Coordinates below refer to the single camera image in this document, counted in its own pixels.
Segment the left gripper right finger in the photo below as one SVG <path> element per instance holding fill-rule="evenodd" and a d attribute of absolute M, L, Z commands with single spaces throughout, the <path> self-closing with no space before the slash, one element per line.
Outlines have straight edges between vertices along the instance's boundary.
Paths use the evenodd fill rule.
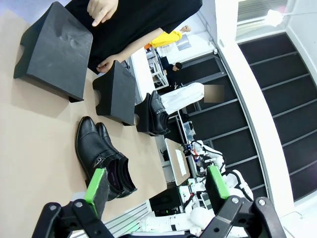
<path fill-rule="evenodd" d="M 215 217 L 202 232 L 203 238 L 227 238 L 234 227 L 242 227 L 250 238 L 286 237 L 272 202 L 267 197 L 249 201 L 230 195 L 216 166 L 207 167 L 206 189 Z"/>

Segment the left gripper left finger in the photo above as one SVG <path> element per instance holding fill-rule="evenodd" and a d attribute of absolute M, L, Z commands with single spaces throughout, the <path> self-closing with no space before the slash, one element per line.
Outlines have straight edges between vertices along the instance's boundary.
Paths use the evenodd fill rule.
<path fill-rule="evenodd" d="M 101 221 L 109 191 L 106 169 L 96 169 L 83 198 L 43 207 L 32 237 L 69 238 L 73 231 L 83 230 L 89 238 L 109 238 L 110 231 Z"/>

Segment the person's left hand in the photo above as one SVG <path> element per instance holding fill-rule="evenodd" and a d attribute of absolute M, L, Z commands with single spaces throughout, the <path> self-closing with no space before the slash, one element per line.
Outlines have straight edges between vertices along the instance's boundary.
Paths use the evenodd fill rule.
<path fill-rule="evenodd" d="M 122 62 L 122 58 L 120 57 L 120 55 L 116 54 L 109 56 L 97 66 L 97 72 L 107 73 L 116 61 L 119 63 Z"/>

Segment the person's right hand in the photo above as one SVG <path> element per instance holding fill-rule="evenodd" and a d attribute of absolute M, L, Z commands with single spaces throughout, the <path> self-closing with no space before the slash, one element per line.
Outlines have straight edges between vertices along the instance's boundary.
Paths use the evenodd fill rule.
<path fill-rule="evenodd" d="M 93 18 L 92 26 L 109 20 L 116 12 L 118 0 L 90 0 L 87 6 L 88 14 Z"/>

